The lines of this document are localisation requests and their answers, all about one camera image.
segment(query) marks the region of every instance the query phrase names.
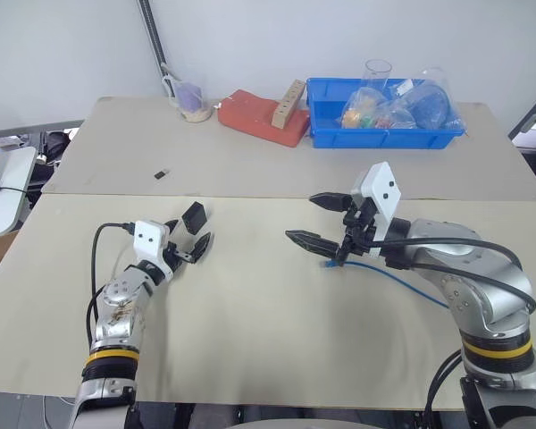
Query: blue plastic bin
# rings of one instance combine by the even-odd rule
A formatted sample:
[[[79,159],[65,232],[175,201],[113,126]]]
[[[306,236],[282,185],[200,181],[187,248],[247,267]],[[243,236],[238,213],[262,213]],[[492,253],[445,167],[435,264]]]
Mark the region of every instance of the blue plastic bin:
[[[384,96],[391,85],[403,79],[389,79]],[[307,102],[310,106],[311,135],[314,147],[381,147],[397,149],[442,149],[465,130],[376,130],[343,129],[338,119],[349,96],[364,82],[360,79],[311,78],[307,80]],[[451,111],[449,119],[458,117]]]

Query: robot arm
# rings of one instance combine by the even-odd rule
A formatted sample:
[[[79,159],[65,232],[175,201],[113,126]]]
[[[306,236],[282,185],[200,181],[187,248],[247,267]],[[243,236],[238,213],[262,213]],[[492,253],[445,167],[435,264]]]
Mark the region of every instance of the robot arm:
[[[357,180],[351,195],[326,192],[310,198],[346,212],[341,245],[308,231],[286,234],[338,265],[350,253],[384,257],[387,266],[413,269],[441,291],[462,338],[466,377],[461,387],[471,427],[494,429],[518,416],[536,416],[536,352],[530,335],[535,301],[520,262],[463,225],[393,218],[399,198],[389,165],[377,164]]]
[[[182,262],[194,264],[204,253],[211,234],[201,237],[187,253],[169,241],[177,221],[135,223],[133,248],[137,263],[99,289],[99,317],[82,383],[71,413],[70,429],[141,428],[135,406],[139,352],[144,314],[155,290],[169,282]]]

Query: beige tabletop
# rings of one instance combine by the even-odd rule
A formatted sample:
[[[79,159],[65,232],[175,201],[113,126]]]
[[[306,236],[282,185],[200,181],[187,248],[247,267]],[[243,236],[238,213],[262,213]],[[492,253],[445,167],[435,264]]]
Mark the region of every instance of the beige tabletop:
[[[96,227],[167,221],[193,200],[44,195],[0,264],[0,391],[74,395],[88,354]],[[300,199],[198,200],[210,219],[203,231],[213,231],[214,240],[150,302],[139,400],[424,406],[435,370],[460,344],[447,310],[378,273],[322,268],[320,257],[284,236],[303,228],[339,240],[341,214]],[[463,223],[510,247],[536,298],[536,202],[402,201],[397,215]],[[173,238],[194,240],[183,225]],[[102,284],[134,262],[131,237],[104,231],[97,254]],[[393,273],[441,298],[418,274]],[[536,313],[532,337],[536,346]],[[436,408],[462,407],[461,374],[446,381]]]
[[[458,106],[467,134],[443,150],[314,149],[310,138],[290,148],[248,136],[215,115],[184,122],[166,98],[106,97],[44,192],[305,198],[350,189],[389,161],[406,199],[536,201],[536,177],[489,108]]]

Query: white wall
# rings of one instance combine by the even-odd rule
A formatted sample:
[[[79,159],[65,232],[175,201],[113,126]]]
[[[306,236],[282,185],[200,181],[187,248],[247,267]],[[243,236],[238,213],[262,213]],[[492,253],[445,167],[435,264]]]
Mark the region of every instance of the white wall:
[[[0,0],[0,130],[161,95],[159,79],[135,0]]]
[[[137,0],[0,0],[0,128],[79,119],[103,95],[162,94]],[[213,97],[280,97],[310,76],[438,65],[509,132],[536,102],[536,0],[152,0],[169,63]],[[68,63],[56,71],[60,55]]]

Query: orange sponge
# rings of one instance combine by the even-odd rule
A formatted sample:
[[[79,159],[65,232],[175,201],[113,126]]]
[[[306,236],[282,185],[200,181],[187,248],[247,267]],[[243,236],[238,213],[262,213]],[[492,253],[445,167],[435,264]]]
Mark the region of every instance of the orange sponge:
[[[222,100],[218,120],[223,125],[246,134],[296,147],[306,133],[309,112],[295,110],[281,130],[272,126],[272,116],[277,106],[277,101],[260,98],[239,89]]]

